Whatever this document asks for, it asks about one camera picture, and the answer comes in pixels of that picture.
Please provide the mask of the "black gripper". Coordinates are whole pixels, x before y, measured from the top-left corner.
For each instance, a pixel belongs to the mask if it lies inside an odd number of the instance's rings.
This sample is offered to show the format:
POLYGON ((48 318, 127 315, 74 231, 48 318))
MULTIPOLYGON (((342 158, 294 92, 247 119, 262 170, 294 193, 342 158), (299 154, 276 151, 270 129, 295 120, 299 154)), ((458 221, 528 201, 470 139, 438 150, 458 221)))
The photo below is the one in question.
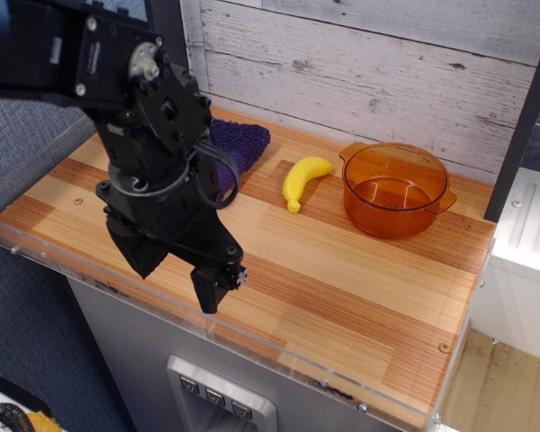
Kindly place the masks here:
POLYGON ((248 280, 248 270, 241 264, 241 246, 218 216, 221 209, 213 207, 213 159, 192 152, 186 160, 155 161, 158 171, 132 175, 109 165, 110 178, 95 188, 105 204, 107 229, 142 279, 169 254, 194 266, 191 278, 202 312, 215 314, 226 294, 248 280))

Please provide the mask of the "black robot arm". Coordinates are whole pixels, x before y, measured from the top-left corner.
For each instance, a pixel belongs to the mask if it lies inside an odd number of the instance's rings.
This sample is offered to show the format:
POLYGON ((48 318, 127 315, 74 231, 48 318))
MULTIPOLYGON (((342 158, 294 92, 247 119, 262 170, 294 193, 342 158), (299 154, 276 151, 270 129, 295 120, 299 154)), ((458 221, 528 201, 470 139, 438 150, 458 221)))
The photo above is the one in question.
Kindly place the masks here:
POLYGON ((0 1, 0 98, 77 107, 92 120, 109 158, 95 191, 114 244, 141 277, 168 255, 191 264, 213 314, 248 277, 218 217, 232 202, 218 168, 239 169, 212 144, 210 100, 161 40, 96 1, 0 1))

